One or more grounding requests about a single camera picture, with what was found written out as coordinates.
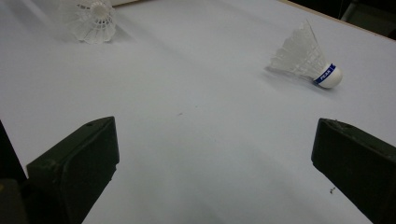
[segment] shuttlecock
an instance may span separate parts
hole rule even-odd
[[[270,68],[309,77],[323,88],[332,88],[341,82],[341,70],[327,63],[308,21],[294,30],[282,48],[271,59]]]
[[[77,40],[100,44],[116,33],[115,9],[109,0],[61,0],[59,11]]]

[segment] wooden edge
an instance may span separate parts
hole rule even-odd
[[[374,32],[372,32],[372,31],[363,29],[363,28],[361,28],[361,27],[359,27],[359,26],[353,25],[353,24],[351,24],[351,23],[347,23],[346,21],[337,20],[336,18],[333,18],[333,17],[328,16],[328,15],[326,15],[326,14],[323,14],[323,13],[321,13],[321,12],[315,11],[314,9],[311,9],[311,8],[309,8],[309,7],[303,7],[303,6],[301,6],[301,5],[298,5],[298,4],[293,3],[293,2],[291,2],[291,1],[288,1],[288,0],[277,0],[277,1],[278,1],[278,2],[281,2],[281,3],[284,3],[284,4],[287,4],[287,5],[289,5],[289,6],[292,6],[292,7],[297,7],[297,8],[299,8],[299,9],[301,9],[301,10],[310,12],[310,13],[312,13],[312,14],[318,15],[318,16],[323,17],[323,18],[326,18],[326,19],[329,19],[329,20],[331,20],[331,21],[337,21],[337,22],[340,22],[340,23],[342,23],[342,24],[344,24],[344,25],[347,25],[347,26],[350,26],[350,27],[353,27],[353,28],[356,28],[356,29],[359,29],[359,30],[363,30],[363,31],[365,31],[365,32],[367,32],[367,33],[369,33],[369,34],[376,35],[376,36],[380,36],[380,37],[386,38],[386,39],[388,39],[388,40],[395,41],[395,40],[390,39],[390,38],[388,38],[388,37],[386,37],[386,36],[384,36],[384,35],[379,35],[379,34],[374,33]]]

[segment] white tabletop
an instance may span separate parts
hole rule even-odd
[[[115,116],[120,164],[84,223],[371,223],[310,155],[319,118],[396,145],[395,42],[277,1],[150,0],[89,45],[48,2],[0,1],[0,119],[25,166]],[[264,69],[305,19],[333,90]]]

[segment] shuttlecock cork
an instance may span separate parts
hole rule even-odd
[[[342,78],[341,70],[333,63],[327,63],[308,21],[294,30],[276,52],[269,66],[275,70],[309,77],[323,88],[333,88]]]
[[[109,0],[61,0],[59,11],[77,40],[100,44],[116,33],[115,9]]]

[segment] blue band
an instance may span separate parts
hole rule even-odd
[[[320,82],[324,81],[324,79],[326,79],[329,75],[332,74],[332,71],[334,71],[334,69],[335,69],[335,65],[330,64],[330,66],[326,69],[326,71],[324,71],[324,73],[320,77],[315,79],[314,82],[319,84]]]

